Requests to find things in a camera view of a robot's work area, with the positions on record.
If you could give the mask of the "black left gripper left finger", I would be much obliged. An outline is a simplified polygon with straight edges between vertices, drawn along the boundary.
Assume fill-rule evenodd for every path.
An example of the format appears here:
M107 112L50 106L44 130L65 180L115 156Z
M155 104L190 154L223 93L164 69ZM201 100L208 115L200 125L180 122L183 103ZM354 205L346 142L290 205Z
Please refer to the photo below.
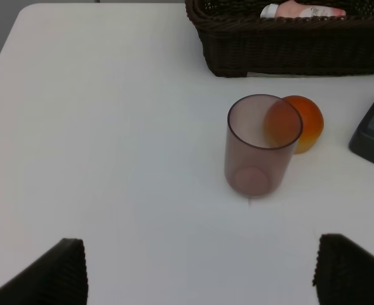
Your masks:
M88 274L83 240L63 238L0 287L0 305L86 304Z

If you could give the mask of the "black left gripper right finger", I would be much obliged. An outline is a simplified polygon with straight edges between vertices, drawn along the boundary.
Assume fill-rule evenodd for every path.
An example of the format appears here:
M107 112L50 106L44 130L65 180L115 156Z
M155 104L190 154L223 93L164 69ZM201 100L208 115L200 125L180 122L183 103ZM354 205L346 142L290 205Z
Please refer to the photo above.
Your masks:
M323 234L312 285L320 304L374 304L374 255L342 234Z

